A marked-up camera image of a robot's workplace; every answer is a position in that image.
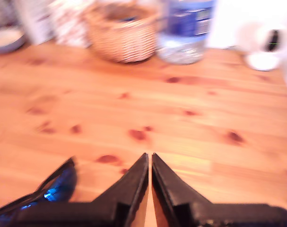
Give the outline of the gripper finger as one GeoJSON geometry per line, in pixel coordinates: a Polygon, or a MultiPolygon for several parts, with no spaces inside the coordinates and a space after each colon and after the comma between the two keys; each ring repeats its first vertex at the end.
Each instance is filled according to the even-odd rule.
{"type": "Polygon", "coordinates": [[[111,187],[93,200],[94,227],[130,227],[148,187],[144,153],[111,187]]]}
{"type": "Polygon", "coordinates": [[[208,226],[211,202],[184,182],[157,154],[152,155],[152,185],[170,227],[208,226]]]}

